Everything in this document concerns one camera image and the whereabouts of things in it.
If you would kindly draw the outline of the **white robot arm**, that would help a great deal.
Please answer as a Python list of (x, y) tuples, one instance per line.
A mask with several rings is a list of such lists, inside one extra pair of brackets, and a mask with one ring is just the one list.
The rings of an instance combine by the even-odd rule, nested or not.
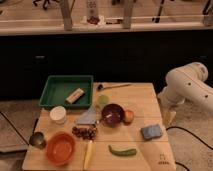
[(166, 86), (157, 95), (165, 127), (176, 116), (174, 108), (183, 104), (186, 99), (213, 114), (213, 88), (205, 84), (207, 78), (208, 69), (200, 62), (174, 68), (166, 74)]

